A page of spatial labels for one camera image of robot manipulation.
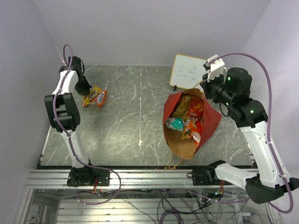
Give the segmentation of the yellow m&m's packet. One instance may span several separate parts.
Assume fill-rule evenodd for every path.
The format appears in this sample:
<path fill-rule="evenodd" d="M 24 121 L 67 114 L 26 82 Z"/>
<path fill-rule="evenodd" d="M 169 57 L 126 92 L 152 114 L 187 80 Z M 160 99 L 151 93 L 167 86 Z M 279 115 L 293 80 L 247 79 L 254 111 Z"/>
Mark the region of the yellow m&m's packet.
<path fill-rule="evenodd" d="M 85 96 L 84 100 L 87 104 L 96 101 L 99 94 L 102 92 L 101 88 L 99 88 L 97 85 L 95 85 L 88 96 Z"/>

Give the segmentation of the orange lay's chip bag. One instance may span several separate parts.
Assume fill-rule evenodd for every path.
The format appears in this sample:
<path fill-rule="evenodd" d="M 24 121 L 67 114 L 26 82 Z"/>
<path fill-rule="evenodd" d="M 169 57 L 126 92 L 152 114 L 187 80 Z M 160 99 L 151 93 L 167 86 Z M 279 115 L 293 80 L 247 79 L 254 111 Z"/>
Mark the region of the orange lay's chip bag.
<path fill-rule="evenodd" d="M 95 102 L 97 107 L 100 108 L 104 105 L 107 97 L 107 91 L 92 91 L 90 95 L 82 97 L 82 106 L 87 107 Z"/>

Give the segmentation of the red paper bag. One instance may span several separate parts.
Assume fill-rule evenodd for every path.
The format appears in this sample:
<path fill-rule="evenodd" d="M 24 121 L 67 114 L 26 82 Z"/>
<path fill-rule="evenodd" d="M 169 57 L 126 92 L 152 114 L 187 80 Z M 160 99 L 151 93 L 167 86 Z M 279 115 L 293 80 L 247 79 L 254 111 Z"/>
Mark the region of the red paper bag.
<path fill-rule="evenodd" d="M 183 160 L 190 160 L 212 137 L 222 116 L 211 107 L 197 88 L 168 96 L 164 104 L 163 132 L 171 155 L 180 161 L 168 169 L 175 169 Z"/>

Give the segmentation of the orange skittles packet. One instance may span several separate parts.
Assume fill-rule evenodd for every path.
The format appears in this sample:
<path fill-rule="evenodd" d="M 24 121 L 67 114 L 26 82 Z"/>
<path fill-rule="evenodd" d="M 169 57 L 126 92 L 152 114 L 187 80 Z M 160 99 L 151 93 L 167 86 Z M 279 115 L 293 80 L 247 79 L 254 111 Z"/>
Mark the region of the orange skittles packet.
<path fill-rule="evenodd" d="M 182 139 L 194 139 L 199 145 L 204 126 L 204 101 L 200 98 L 192 97 L 189 110 L 185 119 Z"/>

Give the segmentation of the teal snack packet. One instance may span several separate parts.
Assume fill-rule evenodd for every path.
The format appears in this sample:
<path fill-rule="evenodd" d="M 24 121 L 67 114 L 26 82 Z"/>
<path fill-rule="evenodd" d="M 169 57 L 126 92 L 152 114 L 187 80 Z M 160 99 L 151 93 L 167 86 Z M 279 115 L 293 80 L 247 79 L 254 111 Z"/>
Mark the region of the teal snack packet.
<path fill-rule="evenodd" d="M 182 118 L 169 117 L 165 121 L 164 125 L 169 129 L 176 130 L 182 133 L 184 130 L 185 123 Z"/>

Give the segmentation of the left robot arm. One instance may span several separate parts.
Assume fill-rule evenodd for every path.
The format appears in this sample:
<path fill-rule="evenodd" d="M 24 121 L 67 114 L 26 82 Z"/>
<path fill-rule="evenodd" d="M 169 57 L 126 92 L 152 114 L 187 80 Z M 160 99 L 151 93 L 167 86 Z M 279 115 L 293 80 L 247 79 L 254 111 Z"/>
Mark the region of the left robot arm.
<path fill-rule="evenodd" d="M 67 186 L 108 186 L 110 172 L 92 165 L 79 135 L 81 120 L 73 92 L 84 97 L 90 94 L 91 85 L 84 76 L 85 66 L 77 56 L 69 57 L 68 62 L 59 70 L 56 89 L 44 97 L 50 125 L 63 137 L 71 157 Z"/>

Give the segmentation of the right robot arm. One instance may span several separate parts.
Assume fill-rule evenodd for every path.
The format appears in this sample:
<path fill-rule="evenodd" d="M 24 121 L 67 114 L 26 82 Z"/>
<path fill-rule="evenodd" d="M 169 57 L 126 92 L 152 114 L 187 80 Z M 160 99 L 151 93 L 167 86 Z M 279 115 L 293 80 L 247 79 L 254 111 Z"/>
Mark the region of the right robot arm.
<path fill-rule="evenodd" d="M 200 86 L 207 99 L 213 99 L 228 110 L 228 116 L 244 135 L 257 164 L 252 173 L 216 161 L 206 167 L 207 181 L 215 185 L 225 181 L 246 191 L 257 204 L 268 203 L 298 189 L 299 180 L 283 166 L 274 143 L 267 137 L 270 119 L 261 102 L 250 97 L 251 75 L 243 68 L 230 68 L 226 75 L 211 78 L 204 74 Z"/>

